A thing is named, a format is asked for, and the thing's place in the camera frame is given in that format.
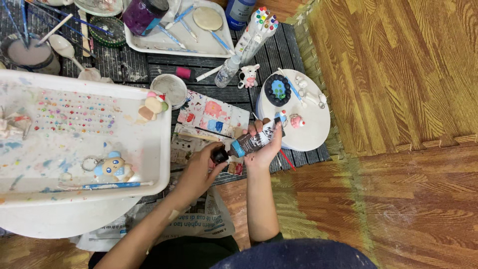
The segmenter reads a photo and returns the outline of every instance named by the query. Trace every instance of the hand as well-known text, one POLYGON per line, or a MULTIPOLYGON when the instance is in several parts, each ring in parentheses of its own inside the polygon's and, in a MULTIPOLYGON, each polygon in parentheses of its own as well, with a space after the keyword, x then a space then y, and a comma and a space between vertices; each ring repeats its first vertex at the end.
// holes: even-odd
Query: hand
MULTIPOLYGON (((270 121, 271 120, 268 118, 264 118, 263 121, 256 120, 254 124, 249 125, 247 132, 254 136, 257 134, 257 132, 262 132, 262 127, 264 124, 270 121)), ((247 154, 244 157, 244 163, 248 168, 262 168, 269 170, 269 165, 271 165, 272 160, 281 149, 281 143, 282 125, 281 122, 278 122, 275 126, 274 137, 272 138, 272 141, 260 150, 247 154)))
POLYGON ((211 152, 221 146, 223 146, 221 142, 214 142, 204 147, 203 150, 194 152, 191 155, 172 192, 178 194, 178 197, 184 201, 183 206, 187 206, 203 195, 211 187, 214 178, 228 165, 227 162, 224 162, 216 165, 210 173, 207 172, 211 152))

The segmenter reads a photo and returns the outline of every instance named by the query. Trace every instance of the red paintbrush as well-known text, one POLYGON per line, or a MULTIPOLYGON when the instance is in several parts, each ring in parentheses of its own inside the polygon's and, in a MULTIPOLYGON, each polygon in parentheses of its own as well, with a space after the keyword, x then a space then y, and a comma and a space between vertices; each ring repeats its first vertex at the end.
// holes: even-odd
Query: red paintbrush
POLYGON ((292 165, 291 161, 289 160, 289 158, 284 154, 284 152, 282 151, 281 149, 281 153, 282 153, 282 156, 284 156, 285 160, 289 163, 289 165, 292 167, 292 169, 295 171, 295 167, 294 165, 292 165))

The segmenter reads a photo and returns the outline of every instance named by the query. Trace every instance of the blue paint bottle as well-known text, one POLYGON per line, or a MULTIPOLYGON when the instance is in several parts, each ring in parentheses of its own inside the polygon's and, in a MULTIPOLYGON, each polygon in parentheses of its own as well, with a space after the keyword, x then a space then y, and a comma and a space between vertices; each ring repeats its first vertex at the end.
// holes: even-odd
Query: blue paint bottle
POLYGON ((248 23, 255 4, 256 0, 229 0, 226 7, 229 29, 240 31, 248 23))

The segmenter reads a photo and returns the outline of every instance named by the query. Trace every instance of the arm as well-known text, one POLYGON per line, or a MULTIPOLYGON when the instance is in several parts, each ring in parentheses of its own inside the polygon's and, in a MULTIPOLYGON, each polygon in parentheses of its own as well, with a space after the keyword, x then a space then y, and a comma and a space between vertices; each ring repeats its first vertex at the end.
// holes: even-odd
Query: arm
POLYGON ((217 165, 208 173, 211 151, 222 146, 216 142, 194 153, 184 169, 178 184, 140 223, 129 231, 95 266, 95 269, 139 268, 169 223, 209 189, 214 178, 227 165, 217 165))
MULTIPOLYGON (((251 135, 262 131, 262 122, 250 125, 251 135)), ((262 242, 279 233, 279 221, 272 196, 269 165, 281 149, 282 127, 278 123, 272 141, 244 158, 247 166, 247 225, 251 243, 262 242)))

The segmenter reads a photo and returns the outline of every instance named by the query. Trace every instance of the newspaper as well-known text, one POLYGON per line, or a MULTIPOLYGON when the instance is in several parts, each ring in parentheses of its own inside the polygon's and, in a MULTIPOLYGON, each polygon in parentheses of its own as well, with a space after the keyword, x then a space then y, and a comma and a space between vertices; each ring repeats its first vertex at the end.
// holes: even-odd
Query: newspaper
MULTIPOLYGON (((87 251, 109 251, 162 199, 133 206, 123 216, 95 231, 70 237, 76 247, 87 251)), ((215 187, 211 187, 165 228, 156 244, 184 235, 222 238, 235 233, 228 209, 215 187)))

